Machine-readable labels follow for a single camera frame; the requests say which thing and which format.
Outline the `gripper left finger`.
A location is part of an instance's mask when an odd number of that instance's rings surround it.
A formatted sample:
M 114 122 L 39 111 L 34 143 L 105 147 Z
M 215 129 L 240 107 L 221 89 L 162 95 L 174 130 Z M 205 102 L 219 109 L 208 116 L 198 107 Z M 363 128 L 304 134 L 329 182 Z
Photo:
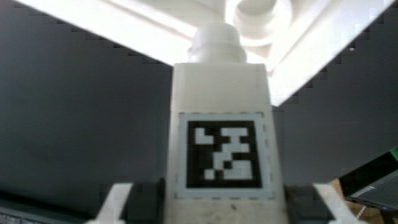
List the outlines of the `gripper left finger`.
M 98 216 L 84 224 L 126 224 L 121 215 L 125 211 L 132 188 L 132 183 L 116 183 L 112 185 Z

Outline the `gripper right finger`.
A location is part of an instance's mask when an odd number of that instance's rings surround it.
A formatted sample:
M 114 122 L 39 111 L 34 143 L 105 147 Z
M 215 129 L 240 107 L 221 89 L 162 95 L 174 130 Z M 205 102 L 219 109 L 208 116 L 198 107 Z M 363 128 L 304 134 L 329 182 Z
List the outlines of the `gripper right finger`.
M 333 185 L 315 184 L 315 189 L 334 217 L 329 224 L 368 224 L 357 219 Z

